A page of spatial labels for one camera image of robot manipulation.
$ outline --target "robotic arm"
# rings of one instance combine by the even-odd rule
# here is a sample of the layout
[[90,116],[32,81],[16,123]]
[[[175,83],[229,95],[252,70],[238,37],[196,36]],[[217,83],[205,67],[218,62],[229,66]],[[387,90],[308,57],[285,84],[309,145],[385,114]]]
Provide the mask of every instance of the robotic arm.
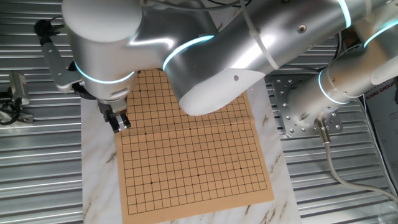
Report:
[[[378,42],[386,45],[388,41],[382,39],[383,35],[372,35],[384,29],[385,22],[396,19],[397,7],[395,4],[386,5],[389,2],[253,0],[246,9],[248,17],[238,15],[218,33],[209,13],[203,10],[179,10],[156,1],[141,5],[133,0],[64,0],[62,14],[76,71],[65,70],[58,51],[45,35],[48,32],[36,33],[58,88],[67,92],[72,85],[79,83],[78,86],[84,87],[89,95],[98,100],[105,120],[117,132],[129,126],[126,96],[134,86],[138,70],[163,69],[181,108],[190,115],[207,114],[222,108],[313,44],[350,27],[352,23],[358,22],[357,30],[366,30],[361,37],[363,40],[374,39],[369,49]],[[181,2],[179,6],[185,9],[203,8],[203,4],[196,0]],[[367,12],[387,7],[394,12],[390,16],[379,13],[374,21],[363,22]],[[51,30],[51,26],[46,26],[36,30]],[[387,49],[380,47],[377,53]],[[368,54],[370,58],[379,55]],[[370,69],[377,69],[397,54],[390,50],[388,57],[378,60]],[[347,65],[351,62],[347,61],[342,69],[348,71]],[[330,73],[332,65],[337,64],[336,60],[326,71]],[[379,81],[384,79],[387,77],[379,77]],[[304,91],[292,95],[304,101],[307,99],[310,105],[289,104],[292,104],[291,112],[298,121],[313,126],[315,119],[327,115],[322,111],[325,106],[330,107],[334,96],[331,95],[332,89],[324,90],[324,97],[311,103],[315,96],[308,91],[321,92],[322,86],[313,81],[309,83],[315,84],[308,84],[302,88]],[[361,83],[357,93],[371,88],[370,84],[375,85],[373,82]],[[302,119],[304,113],[311,116]]]

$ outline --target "white marble slab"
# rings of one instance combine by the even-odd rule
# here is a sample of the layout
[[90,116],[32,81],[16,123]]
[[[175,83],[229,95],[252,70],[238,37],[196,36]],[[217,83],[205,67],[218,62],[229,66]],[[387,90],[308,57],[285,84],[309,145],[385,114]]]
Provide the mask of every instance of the white marble slab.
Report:
[[[162,224],[301,223],[264,80],[248,90],[252,113],[271,178],[272,202],[182,218]],[[84,223],[122,223],[114,134],[95,101],[82,100]]]

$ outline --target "corrugated metal surface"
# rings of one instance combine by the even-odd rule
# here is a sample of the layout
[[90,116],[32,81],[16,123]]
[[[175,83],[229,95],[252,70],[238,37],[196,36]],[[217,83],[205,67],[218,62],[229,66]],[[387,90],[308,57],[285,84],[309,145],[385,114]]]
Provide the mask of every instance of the corrugated metal surface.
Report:
[[[80,98],[56,89],[33,33],[61,7],[27,2],[0,1],[0,91],[10,70],[22,70],[34,114],[33,126],[0,127],[0,223],[81,223]],[[68,65],[67,36],[54,41]]]
[[[0,90],[8,71],[23,70],[29,82],[35,116],[33,126],[0,129],[0,223],[81,223],[80,99],[63,95],[52,83],[32,29],[38,19],[60,15],[60,1],[0,0]],[[67,36],[54,38],[71,60]],[[333,57],[335,40],[283,66],[274,74],[313,72]],[[271,102],[275,101],[269,87]],[[274,108],[277,123],[282,122]],[[345,131],[333,136],[333,157],[346,179],[387,188],[380,160],[358,103],[340,109]],[[318,138],[287,139],[282,145],[303,222],[379,223],[397,217],[384,196],[338,184],[328,173],[325,150]]]

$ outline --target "black cable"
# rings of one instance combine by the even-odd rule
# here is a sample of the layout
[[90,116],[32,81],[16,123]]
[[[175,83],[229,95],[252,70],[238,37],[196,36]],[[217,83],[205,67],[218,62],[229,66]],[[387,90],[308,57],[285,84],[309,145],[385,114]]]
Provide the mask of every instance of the black cable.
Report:
[[0,112],[6,113],[6,114],[13,114],[13,115],[14,115],[14,114],[17,114],[17,112],[5,110],[5,109],[2,109],[2,108],[0,108]]
[[[207,1],[209,1],[209,2],[211,2],[211,3],[214,3],[214,4],[217,4],[217,5],[220,5],[220,6],[225,6],[225,5],[226,5],[225,3],[216,2],[216,1],[214,1],[214,0],[207,0]],[[245,4],[245,6],[248,6],[249,3],[250,3],[251,1],[252,1],[252,0],[249,0],[248,3]]]
[[16,100],[15,108],[16,108],[16,112],[15,112],[15,115],[11,118],[11,120],[6,121],[6,122],[0,122],[0,125],[14,124],[18,120],[19,114],[21,113],[21,99],[20,98]]

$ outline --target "cable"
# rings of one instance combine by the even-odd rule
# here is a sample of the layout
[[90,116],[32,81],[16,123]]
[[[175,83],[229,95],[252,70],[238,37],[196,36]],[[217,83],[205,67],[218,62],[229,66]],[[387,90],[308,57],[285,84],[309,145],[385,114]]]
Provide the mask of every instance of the cable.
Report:
[[348,181],[343,180],[336,172],[335,168],[333,167],[333,163],[331,161],[331,154],[330,154],[330,146],[329,143],[325,143],[325,149],[326,149],[326,158],[328,159],[328,164],[329,164],[329,168],[330,168],[330,172],[331,174],[334,176],[334,178],[340,182],[341,184],[347,186],[347,187],[351,187],[351,188],[355,188],[355,189],[360,189],[360,190],[370,190],[370,191],[374,191],[380,194],[383,194],[389,198],[391,198],[393,201],[395,201],[396,203],[398,203],[398,197],[392,195],[389,192],[386,192],[385,190],[381,190],[377,187],[372,187],[372,186],[368,186],[368,185],[362,185],[362,184],[353,184],[350,183]]
[[17,114],[17,112],[12,112],[12,111],[9,111],[9,110],[5,110],[5,109],[2,109],[2,108],[0,108],[0,112],[3,112],[3,113],[6,113],[6,114]]
[[317,126],[318,129],[320,130],[320,137],[321,140],[323,142],[323,144],[325,145],[325,149],[326,149],[326,159],[328,161],[328,165],[329,165],[329,169],[330,172],[332,174],[332,176],[341,184],[347,186],[347,187],[351,187],[354,189],[359,189],[359,190],[370,190],[373,192],[377,192],[380,194],[383,194],[389,198],[391,198],[393,201],[395,201],[395,203],[398,203],[398,197],[396,197],[395,195],[392,195],[389,192],[386,192],[385,190],[381,190],[377,187],[372,187],[372,186],[368,186],[368,185],[362,185],[362,184],[354,184],[348,181],[343,180],[336,172],[333,163],[331,161],[331,153],[330,153],[330,137],[329,137],[329,132],[326,128],[326,124],[325,124],[325,119],[323,118],[318,118],[316,120],[317,122]]
[[244,4],[244,0],[240,0],[240,3],[241,3],[241,9],[242,9],[244,20],[246,21],[246,23],[248,24],[248,27],[249,27],[250,36],[257,42],[262,53],[264,54],[264,56],[266,56],[268,62],[271,64],[272,68],[274,68],[274,70],[278,70],[279,69],[278,64],[276,64],[275,60],[272,58],[272,55],[268,52],[266,46],[264,46],[264,43],[262,43],[260,34],[258,33],[257,29],[254,27],[253,21],[250,19],[249,13],[246,10],[246,6]]
[[340,55],[341,50],[343,49],[343,36],[342,36],[341,32],[339,32],[337,34],[337,36],[338,36],[337,49],[336,49],[335,56],[333,57],[333,60],[336,59]]
[[21,99],[17,99],[15,102],[15,108],[16,108],[16,112],[14,114],[14,116],[11,118],[11,120],[6,121],[6,122],[0,122],[0,125],[10,125],[10,124],[14,124],[18,118],[19,118],[19,114],[21,113]]
[[[218,4],[218,5],[220,5],[220,6],[225,6],[225,5],[226,5],[225,3],[216,2],[216,1],[213,1],[213,0],[207,0],[207,1],[209,1],[209,2],[211,2],[211,3],[214,3],[214,4]],[[251,1],[252,1],[252,0],[249,0],[248,3],[245,4],[245,6],[248,6],[249,3],[250,3]]]
[[239,1],[235,1],[229,4],[225,4],[224,6],[216,6],[216,7],[208,7],[208,8],[192,8],[192,7],[185,7],[185,6],[179,6],[176,4],[172,4],[169,2],[162,2],[159,0],[153,0],[157,4],[167,6],[172,9],[177,9],[177,10],[183,10],[183,11],[193,11],[193,12],[207,12],[207,11],[214,11],[214,10],[220,10],[220,9],[227,9],[229,7],[235,6],[239,4]]

